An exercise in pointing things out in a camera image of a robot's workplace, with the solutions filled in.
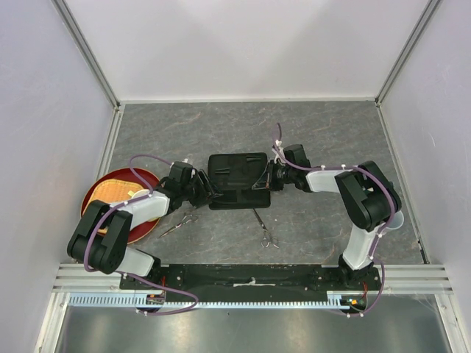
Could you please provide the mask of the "black zippered tool case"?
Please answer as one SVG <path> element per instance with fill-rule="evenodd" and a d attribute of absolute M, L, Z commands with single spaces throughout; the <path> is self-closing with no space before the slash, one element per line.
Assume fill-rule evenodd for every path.
<path fill-rule="evenodd" d="M 266 153 L 212 154 L 208 176 L 223 196 L 209 204 L 211 210 L 268 208 L 269 190 L 252 190 L 268 163 Z"/>

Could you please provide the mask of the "silver scissors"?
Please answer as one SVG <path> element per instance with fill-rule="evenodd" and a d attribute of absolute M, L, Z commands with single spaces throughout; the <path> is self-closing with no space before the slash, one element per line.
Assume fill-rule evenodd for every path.
<path fill-rule="evenodd" d="M 261 229 L 263 230 L 263 237 L 261 240 L 262 247 L 268 248 L 270 246 L 273 246 L 276 249 L 279 249 L 278 239 L 272 236 L 271 232 L 266 227 L 265 223 L 263 222 L 257 210 L 253 209 L 252 212 L 254 213 L 259 225 L 261 226 Z"/>
<path fill-rule="evenodd" d="M 162 233 L 159 238 L 163 238 L 167 235 L 169 235 L 170 233 L 174 232 L 175 230 L 185 226 L 186 224 L 189 224 L 189 223 L 192 223 L 192 222 L 195 222 L 198 220 L 198 215 L 196 215 L 193 211 L 186 211 L 182 217 L 182 219 L 180 220 L 179 223 L 175 224 L 174 226 L 172 226 L 171 228 L 169 228 L 168 230 L 166 230 L 164 233 Z"/>

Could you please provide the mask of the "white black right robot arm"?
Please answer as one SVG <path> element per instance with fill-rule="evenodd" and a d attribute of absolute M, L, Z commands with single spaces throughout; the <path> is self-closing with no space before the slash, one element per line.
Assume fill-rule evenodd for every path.
<path fill-rule="evenodd" d="M 275 158 L 267 163 L 252 189 L 280 191 L 293 184 L 306 193 L 339 194 L 353 225 L 339 257 L 336 277 L 343 288 L 356 288 L 373 265 L 379 240 L 404 223 L 402 202 L 393 184 L 372 161 L 313 167 L 301 144 L 282 148 L 281 141 L 276 140 L 272 151 Z"/>

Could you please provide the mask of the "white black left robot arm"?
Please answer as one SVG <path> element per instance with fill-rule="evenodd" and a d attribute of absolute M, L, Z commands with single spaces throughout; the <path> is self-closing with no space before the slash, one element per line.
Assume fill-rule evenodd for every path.
<path fill-rule="evenodd" d="M 198 208 L 221 194 L 203 170 L 184 162 L 172 163 L 169 175 L 159 184 L 147 186 L 128 200 L 92 201 L 68 242 L 67 254 L 83 263 L 86 271 L 134 274 L 144 288 L 156 288 L 162 278 L 160 269 L 154 267 L 157 259 L 127 246 L 131 230 L 173 213 L 184 202 Z"/>

